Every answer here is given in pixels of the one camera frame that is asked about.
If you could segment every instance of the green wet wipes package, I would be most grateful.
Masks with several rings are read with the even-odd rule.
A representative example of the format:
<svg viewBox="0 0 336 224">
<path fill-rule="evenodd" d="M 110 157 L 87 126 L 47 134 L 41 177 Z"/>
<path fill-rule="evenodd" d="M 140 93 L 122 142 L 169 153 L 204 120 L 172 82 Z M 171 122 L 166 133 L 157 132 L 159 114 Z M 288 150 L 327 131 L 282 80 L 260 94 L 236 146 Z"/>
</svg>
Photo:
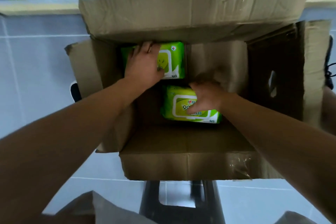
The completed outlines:
<svg viewBox="0 0 336 224">
<path fill-rule="evenodd" d="M 216 110 L 187 114 L 187 109 L 196 100 L 196 94 L 191 88 L 164 86 L 164 103 L 160 112 L 163 117 L 171 120 L 204 123 L 219 123 L 221 121 L 221 114 Z"/>
<path fill-rule="evenodd" d="M 124 68 L 127 57 L 134 47 L 121 48 Z M 184 44 L 181 42 L 163 43 L 158 55 L 158 67 L 165 70 L 163 79 L 183 79 L 184 71 Z"/>
</svg>

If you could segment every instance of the floor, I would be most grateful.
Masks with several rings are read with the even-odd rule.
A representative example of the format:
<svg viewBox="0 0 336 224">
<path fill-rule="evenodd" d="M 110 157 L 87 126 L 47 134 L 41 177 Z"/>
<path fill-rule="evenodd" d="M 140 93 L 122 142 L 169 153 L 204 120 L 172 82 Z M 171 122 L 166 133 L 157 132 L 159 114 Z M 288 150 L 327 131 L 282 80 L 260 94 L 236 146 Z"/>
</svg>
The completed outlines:
<svg viewBox="0 0 336 224">
<path fill-rule="evenodd" d="M 3 137 L 73 103 L 69 87 L 75 77 L 64 47 L 85 40 L 88 35 L 79 15 L 10 17 L 2 18 L 1 22 L 0 137 Z M 331 61 L 336 62 L 335 49 Z M 271 224 L 286 210 L 303 214 L 318 224 L 329 223 L 285 180 L 217 184 L 227 224 Z M 138 212 L 143 187 L 144 182 L 125 178 L 117 153 L 92 153 L 44 212 L 56 213 L 90 190 L 120 207 Z M 161 183 L 163 204 L 195 207 L 189 194 L 189 182 Z"/>
</svg>

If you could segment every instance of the green packaging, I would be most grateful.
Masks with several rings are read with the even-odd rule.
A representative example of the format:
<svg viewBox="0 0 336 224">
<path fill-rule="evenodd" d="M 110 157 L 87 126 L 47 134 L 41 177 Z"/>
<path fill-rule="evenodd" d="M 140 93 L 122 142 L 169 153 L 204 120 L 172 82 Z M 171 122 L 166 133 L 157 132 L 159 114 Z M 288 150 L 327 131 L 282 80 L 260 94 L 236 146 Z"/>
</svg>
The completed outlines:
<svg viewBox="0 0 336 224">
<path fill-rule="evenodd" d="M 124 68 L 127 57 L 133 47 L 121 48 Z M 184 44 L 181 42 L 163 43 L 158 55 L 158 67 L 165 70 L 163 79 L 183 79 L 184 71 Z"/>
<path fill-rule="evenodd" d="M 196 94 L 191 88 L 164 86 L 164 102 L 160 113 L 170 120 L 193 121 L 203 123 L 220 123 L 221 114 L 216 110 L 201 111 L 187 114 L 187 109 L 196 100 Z"/>
</svg>

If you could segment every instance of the open cardboard box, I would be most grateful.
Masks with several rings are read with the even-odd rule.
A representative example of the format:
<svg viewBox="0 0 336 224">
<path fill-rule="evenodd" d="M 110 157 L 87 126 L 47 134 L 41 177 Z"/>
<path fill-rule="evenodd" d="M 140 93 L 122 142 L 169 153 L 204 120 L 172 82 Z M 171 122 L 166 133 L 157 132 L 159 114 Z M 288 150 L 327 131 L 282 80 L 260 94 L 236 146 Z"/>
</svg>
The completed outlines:
<svg viewBox="0 0 336 224">
<path fill-rule="evenodd" d="M 227 120 L 165 120 L 160 84 L 197 76 L 318 126 L 329 21 L 295 23 L 305 0 L 80 0 L 91 40 L 66 48 L 82 97 L 122 77 L 123 43 L 182 41 L 186 80 L 161 81 L 111 125 L 99 152 L 120 152 L 131 180 L 227 180 L 280 175 Z"/>
</svg>

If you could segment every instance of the hand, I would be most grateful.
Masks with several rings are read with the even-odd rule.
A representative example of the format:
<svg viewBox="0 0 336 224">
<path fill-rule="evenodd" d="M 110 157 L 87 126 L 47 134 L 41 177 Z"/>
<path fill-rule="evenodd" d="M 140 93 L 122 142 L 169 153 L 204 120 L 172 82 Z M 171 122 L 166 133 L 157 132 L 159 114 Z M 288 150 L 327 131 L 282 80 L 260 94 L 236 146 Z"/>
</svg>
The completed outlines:
<svg viewBox="0 0 336 224">
<path fill-rule="evenodd" d="M 220 112 L 225 96 L 232 95 L 213 82 L 193 82 L 190 83 L 190 86 L 196 93 L 197 101 L 188 108 L 188 114 L 208 110 Z"/>
<path fill-rule="evenodd" d="M 131 79 L 143 91 L 160 81 L 165 74 L 164 70 L 157 70 L 160 47 L 160 44 L 152 45 L 152 42 L 145 42 L 128 55 L 125 78 Z"/>
</svg>

